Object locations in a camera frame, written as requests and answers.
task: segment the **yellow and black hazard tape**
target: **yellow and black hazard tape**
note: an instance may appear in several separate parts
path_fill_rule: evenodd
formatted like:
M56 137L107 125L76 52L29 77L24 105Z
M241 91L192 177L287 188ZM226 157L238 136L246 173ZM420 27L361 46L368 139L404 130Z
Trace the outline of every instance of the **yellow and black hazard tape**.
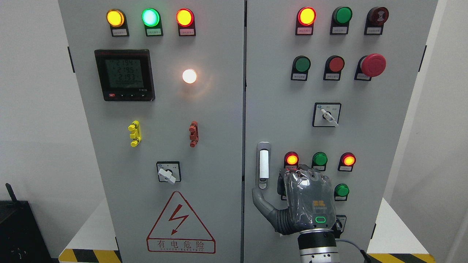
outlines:
M436 263L429 254L369 254L372 263Z
M369 254L372 263L436 263L429 254ZM66 248L60 262L122 263L118 250L69 249Z
M58 257L60 262L122 263L118 250L69 249Z

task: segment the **green indicator light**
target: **green indicator light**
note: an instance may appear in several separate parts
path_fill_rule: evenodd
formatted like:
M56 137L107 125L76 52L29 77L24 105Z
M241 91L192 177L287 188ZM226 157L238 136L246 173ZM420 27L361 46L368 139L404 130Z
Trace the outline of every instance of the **green indicator light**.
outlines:
M310 60L308 60L306 57L301 57L298 60L296 60L296 64L294 65L294 67L299 72L305 72L310 68Z
M143 10L143 13L141 13L141 19L143 20L143 23L148 27L154 27L157 24L159 24L160 21L158 11L152 8L147 8Z
M335 193L339 197L346 197L349 195L350 189L346 184L342 183L335 187Z
M317 223L325 223L325 222L327 222L327 219L325 217L323 217L323 216L318 216L318 217L315 218L315 221Z
M346 24L352 18L352 11L349 7L338 7L335 11L335 22L338 24Z
M328 162L328 157L325 153L316 153L312 161L316 166L324 166Z

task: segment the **cable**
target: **cable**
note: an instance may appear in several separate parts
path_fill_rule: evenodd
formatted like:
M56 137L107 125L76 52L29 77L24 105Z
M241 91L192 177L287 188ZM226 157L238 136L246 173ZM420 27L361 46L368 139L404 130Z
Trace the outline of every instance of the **cable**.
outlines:
M354 243L353 241L351 240L347 240L347 239L341 239L341 238L335 238L336 241L339 241L339 242L346 242L346 243L350 243L351 245L355 246L359 252L361 252L362 256L364 257L365 261L367 263L371 263L371 258L369 258L369 256L367 255L367 253L361 249L356 243Z

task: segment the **antenna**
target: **antenna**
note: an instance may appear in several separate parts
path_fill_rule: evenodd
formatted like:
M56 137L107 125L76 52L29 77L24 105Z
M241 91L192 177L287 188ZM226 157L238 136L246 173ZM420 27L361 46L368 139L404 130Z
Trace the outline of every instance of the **antenna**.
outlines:
M8 194L10 194L11 201L13 201L13 203L19 203L18 199L16 199L15 193L13 192L13 188L11 188L11 185L6 183L5 186L7 187Z

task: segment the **gray metal panel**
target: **gray metal panel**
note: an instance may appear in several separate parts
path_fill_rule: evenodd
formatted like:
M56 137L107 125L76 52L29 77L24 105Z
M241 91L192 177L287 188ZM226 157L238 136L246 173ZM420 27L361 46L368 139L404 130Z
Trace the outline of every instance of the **gray metal panel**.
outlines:
M296 151L301 163L311 165L314 153L325 152L329 157L325 174L334 185L346 183L351 190L348 201L336 203L337 214L348 219L342 237L367 248L436 4L436 0L248 1L244 262L299 261L297 235L280 237L252 203L260 141L271 143L270 184L264 195L278 209L287 206L276 193L275 180L284 154ZM344 5L353 10L349 34L331 36L331 15ZM305 6L317 12L314 35L295 36L295 17ZM364 36L367 12L376 6L389 9L389 20L382 36ZM354 80L359 59L371 53L386 57L385 72L371 82ZM290 80L298 55L312 61L306 82ZM322 80L331 55L345 59L340 81ZM315 102L342 103L339 127L312 127ZM351 173L337 171L345 152L357 158ZM351 245L338 247L342 262L362 262Z
M160 12L163 37L145 36L141 12L148 7ZM183 7L195 14L196 37L178 36ZM111 8L124 11L129 37L111 37ZM244 2L61 0L60 9L123 261L239 262ZM105 102L94 50L141 48L151 53L156 100ZM182 81L187 68L198 73L193 85ZM143 137L136 148L127 131L133 120ZM193 120L200 142L190 148ZM180 161L182 182L160 183L157 161ZM175 190L215 238L215 254L148 251L146 237ZM191 226L184 227L190 238Z

